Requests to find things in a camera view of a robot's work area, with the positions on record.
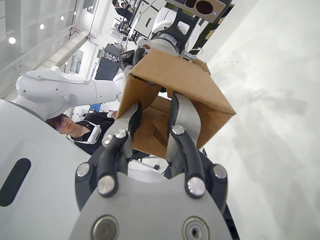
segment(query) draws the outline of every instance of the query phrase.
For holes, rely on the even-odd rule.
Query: silver knob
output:
[[[176,135],[182,135],[184,133],[184,128],[183,126],[176,124],[175,126],[172,127],[172,131]]]
[[[218,178],[218,179],[225,179],[226,176],[227,176],[227,171],[226,169],[221,166],[220,164],[216,164],[214,167],[213,167],[213,172],[214,172],[214,175]]]
[[[98,181],[98,192],[101,195],[106,195],[110,193],[116,185],[115,180],[111,176],[103,176],[101,179]]]
[[[78,166],[76,174],[78,177],[84,177],[88,175],[89,171],[90,171],[90,165],[87,162],[85,162],[85,163],[82,163],[80,166]]]
[[[112,135],[104,136],[102,139],[102,145],[106,148],[110,144],[112,138],[113,138]]]
[[[206,185],[203,182],[202,179],[198,177],[192,177],[189,179],[187,183],[189,191],[194,195],[194,196],[202,196],[206,192]]]
[[[124,130],[124,129],[119,129],[119,131],[116,132],[116,133],[114,134],[114,136],[115,136],[116,138],[118,138],[118,139],[122,139],[122,138],[125,138],[125,137],[126,137],[126,134],[127,134],[127,131],[126,131],[126,130]]]

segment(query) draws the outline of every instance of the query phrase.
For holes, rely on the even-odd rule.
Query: floor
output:
[[[316,1],[259,0],[208,61],[237,112],[205,149],[228,171],[228,204],[241,239],[320,239]],[[217,46],[215,36],[232,17],[239,19],[239,6],[204,51]]]

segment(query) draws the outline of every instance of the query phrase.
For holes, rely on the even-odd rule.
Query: cable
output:
[[[133,26],[131,27],[131,30],[128,34],[128,38],[127,38],[127,41],[125,42],[125,45],[124,45],[124,51],[126,52],[127,51],[127,45],[128,45],[128,41],[129,41],[129,38],[132,37],[133,33],[134,33],[134,29],[135,29],[135,26],[137,25],[137,23],[139,22],[141,16],[151,7],[151,5],[155,2],[156,0],[153,0],[151,3],[148,4],[148,6],[141,12],[141,14],[138,16],[138,18],[134,21],[134,24]]]
[[[25,76],[25,77],[28,77],[30,79],[34,79],[34,80],[44,80],[44,81],[54,81],[54,82],[64,82],[64,83],[69,83],[69,84],[76,84],[76,85],[82,85],[82,84],[87,84],[89,82],[92,81],[92,78],[89,79],[88,81],[84,81],[82,83],[74,83],[74,82],[70,82],[70,81],[59,81],[59,80],[53,80],[53,79],[46,79],[46,78],[41,78],[41,79],[38,79],[38,78],[35,78],[35,77],[32,77],[28,74],[25,74],[25,73],[21,73],[20,76]]]

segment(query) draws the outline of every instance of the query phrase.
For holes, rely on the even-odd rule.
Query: black slot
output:
[[[96,141],[98,140],[98,138],[99,138],[100,134],[101,134],[101,133],[99,133],[99,134],[97,135],[97,137],[96,137]]]
[[[0,189],[1,207],[7,207],[14,202],[30,168],[31,161],[27,158],[21,158],[15,163],[2,188]]]
[[[151,18],[149,18],[149,20],[146,22],[146,24],[145,24],[145,27],[148,27],[148,25],[150,24],[150,22],[151,22]]]

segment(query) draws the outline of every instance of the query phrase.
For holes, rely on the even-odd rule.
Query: black shirt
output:
[[[101,134],[95,144],[84,144],[79,142],[74,142],[74,144],[81,148],[83,151],[92,155],[101,146],[104,134],[115,121],[113,118],[107,117],[107,114],[108,113],[90,113],[83,119],[83,121],[76,122],[76,124],[78,125],[87,127],[90,130],[90,132],[85,133],[81,137],[72,137],[72,139],[75,141],[87,141],[90,137],[91,132],[94,129],[94,126],[89,124],[87,121],[92,122],[95,125],[100,125]]]
[[[115,10],[117,11],[118,15],[121,15],[122,17],[126,18],[128,21],[130,21],[131,17],[132,17],[132,13],[130,11],[128,11],[125,8],[121,8],[121,7],[116,7]]]

